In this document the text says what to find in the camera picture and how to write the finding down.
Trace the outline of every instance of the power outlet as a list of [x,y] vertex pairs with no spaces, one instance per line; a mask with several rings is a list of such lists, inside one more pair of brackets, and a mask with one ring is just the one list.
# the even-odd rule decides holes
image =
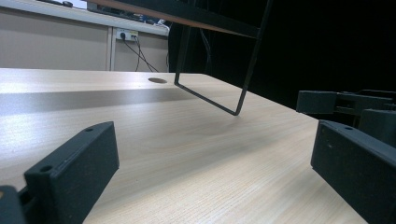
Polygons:
[[137,37],[137,31],[117,28],[116,39],[122,40],[122,38],[121,38],[121,34],[122,34],[122,33],[125,34],[125,40],[126,40],[126,41],[135,41],[134,36]]

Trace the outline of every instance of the light wood tabletop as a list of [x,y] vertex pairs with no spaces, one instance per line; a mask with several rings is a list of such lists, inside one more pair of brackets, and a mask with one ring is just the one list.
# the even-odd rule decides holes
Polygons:
[[[32,165],[114,121],[120,169],[84,223],[366,223],[312,170],[316,119],[250,92],[234,117],[174,76],[0,69],[0,185],[22,189]],[[206,75],[181,83],[230,108],[240,94]]]

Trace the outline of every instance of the wooden shelf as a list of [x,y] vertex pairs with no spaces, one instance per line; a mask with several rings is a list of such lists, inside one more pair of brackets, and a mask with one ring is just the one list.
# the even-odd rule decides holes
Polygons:
[[85,0],[100,6],[233,35],[257,38],[259,28],[176,0]]

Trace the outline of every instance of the round hole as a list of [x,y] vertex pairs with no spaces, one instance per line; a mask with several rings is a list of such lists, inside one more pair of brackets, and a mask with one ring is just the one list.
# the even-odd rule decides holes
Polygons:
[[52,166],[44,166],[40,169],[40,172],[47,172],[48,170],[52,169]]
[[162,79],[162,78],[157,78],[157,77],[150,77],[150,78],[148,79],[148,81],[155,82],[155,83],[160,83],[160,84],[165,84],[165,83],[167,83],[166,80],[164,80],[164,79]]

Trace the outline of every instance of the metal leg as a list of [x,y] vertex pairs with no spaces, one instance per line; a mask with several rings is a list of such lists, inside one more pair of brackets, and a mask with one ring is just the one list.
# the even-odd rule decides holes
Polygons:
[[216,107],[226,111],[227,113],[230,113],[234,116],[239,115],[239,113],[241,112],[242,109],[242,104],[244,103],[245,100],[245,96],[247,94],[248,91],[248,85],[250,83],[251,77],[253,76],[253,71],[254,71],[254,67],[257,61],[257,55],[259,54],[259,50],[260,50],[260,45],[262,43],[262,36],[264,34],[264,30],[265,27],[267,25],[268,22],[268,17],[271,11],[271,7],[273,4],[273,0],[267,0],[267,6],[265,7],[265,11],[264,11],[264,15],[262,16],[262,25],[260,27],[260,31],[257,35],[256,38],[256,43],[253,49],[253,52],[251,54],[251,58],[250,58],[250,62],[247,68],[247,74],[245,77],[245,82],[244,82],[244,86],[242,88],[242,92],[241,95],[239,97],[239,101],[238,101],[238,105],[236,107],[235,111],[232,111],[231,109],[220,105],[206,97],[204,97],[203,95],[201,95],[200,93],[193,91],[183,85],[181,85],[178,81],[180,78],[180,72],[183,70],[183,65],[185,62],[185,58],[186,58],[186,53],[187,53],[187,49],[188,49],[188,45],[189,45],[189,41],[190,41],[190,35],[191,35],[191,28],[190,26],[185,26],[183,28],[183,34],[181,37],[181,43],[180,43],[180,50],[179,50],[179,54],[178,54],[178,59],[177,59],[177,69],[176,69],[176,76],[175,76],[175,85],[180,87],[182,90],[187,91],[205,101],[207,101],[208,103],[215,105]]

